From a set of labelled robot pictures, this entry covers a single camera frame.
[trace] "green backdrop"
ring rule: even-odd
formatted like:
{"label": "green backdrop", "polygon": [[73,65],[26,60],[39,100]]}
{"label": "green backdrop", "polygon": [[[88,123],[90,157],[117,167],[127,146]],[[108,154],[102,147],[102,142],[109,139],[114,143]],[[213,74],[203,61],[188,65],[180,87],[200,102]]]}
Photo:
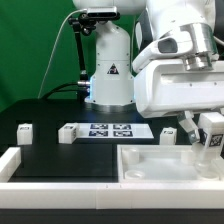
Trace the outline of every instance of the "green backdrop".
{"label": "green backdrop", "polygon": [[[0,111],[18,100],[37,98],[58,30],[74,10],[72,0],[0,0]],[[133,17],[124,16],[116,23],[131,33],[133,21]],[[95,71],[94,41],[94,34],[83,37],[89,74]],[[77,81],[77,60],[74,34],[66,24],[45,82],[45,92]],[[75,94],[63,97],[75,97]]]}

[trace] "white block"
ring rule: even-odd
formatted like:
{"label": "white block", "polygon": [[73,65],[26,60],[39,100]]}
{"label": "white block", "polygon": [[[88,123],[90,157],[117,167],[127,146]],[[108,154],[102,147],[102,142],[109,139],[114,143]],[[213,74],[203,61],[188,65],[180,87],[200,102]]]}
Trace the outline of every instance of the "white block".
{"label": "white block", "polygon": [[177,129],[163,128],[160,134],[160,145],[175,145],[177,138]]}
{"label": "white block", "polygon": [[32,145],[33,142],[33,125],[20,124],[17,129],[17,144]]}
{"label": "white block", "polygon": [[61,144],[72,144],[78,136],[79,124],[67,123],[58,130],[58,140]]}
{"label": "white block", "polygon": [[19,147],[9,148],[0,158],[0,182],[8,182],[21,163]]}

